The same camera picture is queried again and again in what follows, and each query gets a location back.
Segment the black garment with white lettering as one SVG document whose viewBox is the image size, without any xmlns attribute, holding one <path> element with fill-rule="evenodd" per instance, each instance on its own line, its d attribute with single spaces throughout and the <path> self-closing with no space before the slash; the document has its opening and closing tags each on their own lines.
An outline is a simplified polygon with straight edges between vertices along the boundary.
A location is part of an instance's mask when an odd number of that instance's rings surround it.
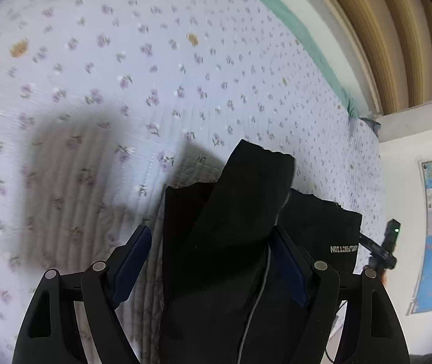
<svg viewBox="0 0 432 364">
<path fill-rule="evenodd" d="M 285 232 L 310 258 L 351 273 L 362 217 L 292 188 L 295 160 L 246 140 L 216 182 L 166 189 L 162 228 L 163 363 L 305 363 L 300 275 L 271 247 Z"/>
</svg>

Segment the floral quilted bedspread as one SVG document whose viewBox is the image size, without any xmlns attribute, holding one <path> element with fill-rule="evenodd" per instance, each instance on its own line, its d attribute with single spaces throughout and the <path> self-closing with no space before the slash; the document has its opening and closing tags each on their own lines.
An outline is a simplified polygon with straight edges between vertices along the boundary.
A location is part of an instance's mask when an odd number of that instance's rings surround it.
<svg viewBox="0 0 432 364">
<path fill-rule="evenodd" d="M 378 141 L 260 0 L 0 0 L 0 363 L 43 272 L 162 232 L 240 140 L 383 236 Z"/>
</svg>

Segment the green bed sheet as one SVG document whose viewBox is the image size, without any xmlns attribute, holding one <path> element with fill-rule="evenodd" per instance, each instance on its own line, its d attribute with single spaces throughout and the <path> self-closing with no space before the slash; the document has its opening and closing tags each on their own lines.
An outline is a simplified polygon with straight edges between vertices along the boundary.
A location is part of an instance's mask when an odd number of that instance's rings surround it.
<svg viewBox="0 0 432 364">
<path fill-rule="evenodd" d="M 337 0 L 260 0 L 294 34 L 351 117 L 378 132 L 380 96 L 366 53 Z"/>
</svg>

